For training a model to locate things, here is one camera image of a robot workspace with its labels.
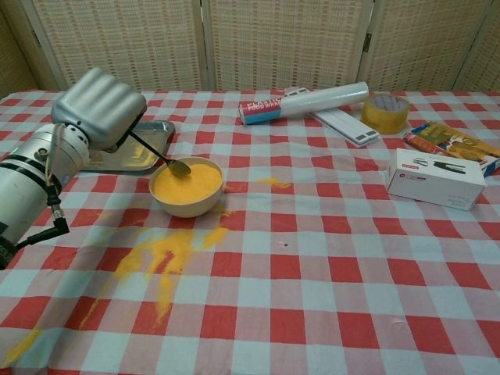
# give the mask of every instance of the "stapler box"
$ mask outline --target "stapler box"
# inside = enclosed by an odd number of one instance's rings
[[[397,148],[387,169],[387,192],[455,209],[470,209],[483,191],[478,162]]]

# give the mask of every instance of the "snack package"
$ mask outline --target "snack package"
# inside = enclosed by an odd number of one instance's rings
[[[478,162],[485,177],[500,166],[500,149],[443,123],[425,123],[405,134],[403,141],[422,152]]]

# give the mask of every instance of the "tape roll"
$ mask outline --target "tape roll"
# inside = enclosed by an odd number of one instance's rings
[[[377,94],[365,100],[361,121],[381,134],[399,133],[406,124],[409,103],[398,96]]]

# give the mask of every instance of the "spoon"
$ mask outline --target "spoon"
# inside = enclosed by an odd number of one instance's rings
[[[166,166],[169,168],[170,172],[172,172],[172,174],[175,177],[186,177],[188,174],[191,173],[191,168],[189,168],[189,165],[186,164],[185,162],[181,162],[180,160],[175,160],[175,159],[167,159],[165,156],[156,151],[150,144],[148,144],[148,142],[144,141],[133,131],[130,132],[130,136],[137,142],[139,142],[141,145],[146,147],[153,154],[158,156],[161,160],[163,160]]]

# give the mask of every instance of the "paper roll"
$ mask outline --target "paper roll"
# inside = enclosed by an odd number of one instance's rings
[[[362,102],[368,98],[365,82],[312,91],[285,98],[273,98],[261,102],[240,105],[241,122],[244,125],[321,111]]]

